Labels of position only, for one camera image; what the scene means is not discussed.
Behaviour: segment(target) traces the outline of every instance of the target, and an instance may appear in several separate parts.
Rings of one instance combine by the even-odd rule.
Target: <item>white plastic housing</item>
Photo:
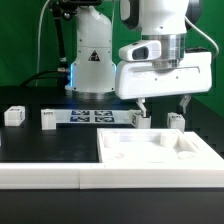
[[[131,15],[133,9],[128,0],[121,1],[120,9],[122,20],[139,13],[136,29],[141,29],[142,35],[186,33],[184,17],[189,0],[139,0],[139,4],[139,12],[135,12],[135,15]]]
[[[189,53],[176,69],[153,69],[151,62],[120,62],[115,92],[121,99],[206,92],[212,86],[211,53]]]
[[[105,93],[114,90],[110,20],[94,7],[77,13],[77,58],[71,66],[68,88],[78,92]]]
[[[158,40],[141,40],[136,43],[125,46],[119,50],[119,57],[124,61],[142,61],[142,59],[135,60],[133,53],[135,50],[145,48],[148,51],[148,57],[144,60],[158,59],[161,54],[161,42]]]

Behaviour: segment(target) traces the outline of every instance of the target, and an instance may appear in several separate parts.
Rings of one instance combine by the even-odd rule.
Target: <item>black cable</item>
[[[57,71],[57,70],[46,70],[46,71],[39,72],[39,73],[33,75],[32,77],[30,77],[29,79],[25,80],[24,82],[22,82],[22,83],[20,84],[20,86],[21,86],[21,87],[24,87],[24,86],[26,86],[28,83],[30,83],[31,81],[33,81],[33,80],[39,78],[39,77],[42,76],[42,75],[49,74],[49,73],[56,73],[56,72],[58,72],[58,71]]]

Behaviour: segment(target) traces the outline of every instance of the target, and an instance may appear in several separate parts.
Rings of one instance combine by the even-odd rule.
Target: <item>white foam tray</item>
[[[135,147],[129,147],[131,156],[125,151],[128,159],[116,158],[117,152],[109,153],[108,157],[108,148],[102,147],[103,134],[108,131],[119,132],[121,145],[134,143]],[[0,189],[224,187],[224,161],[217,153],[193,132],[180,134],[176,147],[161,149],[158,136],[164,131],[167,130],[98,129],[101,163],[96,164],[1,163]],[[161,153],[150,158],[152,153],[145,152],[148,146]],[[180,159],[181,150],[189,150],[197,156]],[[168,156],[159,159],[163,152]]]

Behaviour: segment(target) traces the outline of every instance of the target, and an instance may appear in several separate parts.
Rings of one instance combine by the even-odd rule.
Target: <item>white plastic object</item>
[[[54,110],[41,110],[41,125],[42,130],[56,129],[56,116]]]
[[[141,111],[130,110],[131,124],[137,129],[151,128],[151,117],[143,117]]]
[[[5,126],[20,126],[25,120],[25,107],[12,106],[4,113]]]
[[[133,54],[136,50],[147,50],[147,57],[144,59],[134,59]],[[158,59],[162,54],[161,42],[158,40],[141,40],[125,46],[119,50],[119,56],[124,61],[146,61]]]
[[[177,144],[178,136],[177,131],[161,133],[160,145],[167,148],[174,148]]]
[[[79,93],[114,92],[116,65],[112,61],[112,25],[93,6],[76,14],[77,57],[66,90]]]
[[[131,9],[130,2],[120,1],[121,19],[132,19],[139,14],[137,30],[142,35],[169,35],[186,33],[185,14],[189,0],[140,0],[139,12]]]
[[[181,132],[185,130],[185,119],[177,113],[168,113],[167,127],[170,129],[179,129]]]
[[[187,53],[178,68],[156,70],[151,62],[118,64],[115,92],[121,99],[207,92],[212,86],[211,53]]]

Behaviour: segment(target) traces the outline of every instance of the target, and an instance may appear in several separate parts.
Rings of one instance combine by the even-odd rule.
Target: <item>white rectangular part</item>
[[[212,86],[211,53],[189,53],[175,69],[153,69],[152,62],[120,62],[115,92],[121,99],[206,92]]]

